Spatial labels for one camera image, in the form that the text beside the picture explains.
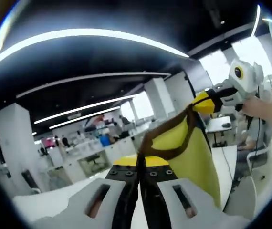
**desk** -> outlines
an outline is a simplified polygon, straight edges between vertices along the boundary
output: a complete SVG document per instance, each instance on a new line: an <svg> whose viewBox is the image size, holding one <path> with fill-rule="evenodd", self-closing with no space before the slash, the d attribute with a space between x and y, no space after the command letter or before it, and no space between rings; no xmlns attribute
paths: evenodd
<svg viewBox="0 0 272 229"><path fill-rule="evenodd" d="M219 179L221 206L223 210L230 195L232 180L235 176L237 163L237 146L212 148L211 153L212 160Z"/></svg>
<svg viewBox="0 0 272 229"><path fill-rule="evenodd" d="M210 134L213 133L214 136L214 145L213 147L218 147L217 139L216 139L216 132L221 132L221 135L224 136L224 131L231 130L232 126L230 127L223 127L222 125L224 123L230 123L230 118L228 116L226 117L220 117L220 118L213 118L210 120L210 122L207 125L206 133Z"/></svg>

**human hand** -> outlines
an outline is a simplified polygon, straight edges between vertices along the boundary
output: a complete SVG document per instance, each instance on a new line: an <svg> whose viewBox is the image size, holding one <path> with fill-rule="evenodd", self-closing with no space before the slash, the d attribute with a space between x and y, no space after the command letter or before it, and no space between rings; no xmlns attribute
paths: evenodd
<svg viewBox="0 0 272 229"><path fill-rule="evenodd" d="M250 117L260 117L263 110L264 104L256 96L246 100L242 107L243 113Z"/></svg>

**cable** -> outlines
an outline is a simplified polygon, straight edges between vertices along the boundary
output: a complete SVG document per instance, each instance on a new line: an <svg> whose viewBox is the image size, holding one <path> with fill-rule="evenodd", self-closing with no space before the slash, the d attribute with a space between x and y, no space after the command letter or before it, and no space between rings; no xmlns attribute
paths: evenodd
<svg viewBox="0 0 272 229"><path fill-rule="evenodd" d="M258 86L258 98L260 98L260 90L259 90L259 86ZM251 164L251 171L250 171L250 175L252 173L252 169L254 167L254 163L255 163L255 158L257 156L257 151L258 151L258 140L259 140L259 133L260 133L260 124L261 124L261 119L258 118L258 121L259 121L259 126L258 126L258 135L257 135L257 141L256 141L256 151L255 151L255 156L254 156L254 159L252 161L252 164Z"/></svg>
<svg viewBox="0 0 272 229"><path fill-rule="evenodd" d="M221 147L221 148L222 148L223 156L224 156L224 158L225 158L225 160L226 160L226 164L227 164L227 167L228 167L228 171L229 171L229 173L230 173L231 181L233 182L233 177L232 177L232 174L231 174L231 171L230 171L230 165L229 165L228 160L227 160L227 158L226 158L226 156L225 156L223 147Z"/></svg>

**black lens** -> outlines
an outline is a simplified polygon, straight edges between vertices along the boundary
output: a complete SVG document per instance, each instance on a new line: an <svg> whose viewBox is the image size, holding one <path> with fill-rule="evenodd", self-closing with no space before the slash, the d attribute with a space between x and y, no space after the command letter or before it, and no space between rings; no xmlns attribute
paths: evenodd
<svg viewBox="0 0 272 229"><path fill-rule="evenodd" d="M242 72L241 72L240 68L235 68L235 75L236 75L238 78L241 78L241 77L242 77Z"/></svg>

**white pillar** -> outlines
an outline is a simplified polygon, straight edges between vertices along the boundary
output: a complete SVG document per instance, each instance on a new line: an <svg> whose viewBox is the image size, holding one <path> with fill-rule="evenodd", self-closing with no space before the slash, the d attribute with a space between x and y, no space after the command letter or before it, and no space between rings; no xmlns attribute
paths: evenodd
<svg viewBox="0 0 272 229"><path fill-rule="evenodd" d="M175 111L164 79L153 78L145 84L145 90L157 119L166 118Z"/></svg>
<svg viewBox="0 0 272 229"><path fill-rule="evenodd" d="M230 47L229 49L223 50L222 52L223 52L223 54L224 54L224 56L225 56L225 58L227 60L227 63L229 65L231 65L231 63L232 63L232 61L234 59L238 59L238 56L237 56L235 50L233 49L233 47Z"/></svg>
<svg viewBox="0 0 272 229"><path fill-rule="evenodd" d="M137 121L138 120L138 116L137 116L137 112L136 112L133 100L130 100L130 105L131 105L131 108L132 108L132 111L133 111L133 114L134 114L134 117L135 117L135 121Z"/></svg>
<svg viewBox="0 0 272 229"><path fill-rule="evenodd" d="M0 110L0 146L12 175L18 195L28 195L31 189L21 172L29 170L40 190L45 191L37 167L39 154L35 148L29 111L18 104Z"/></svg>

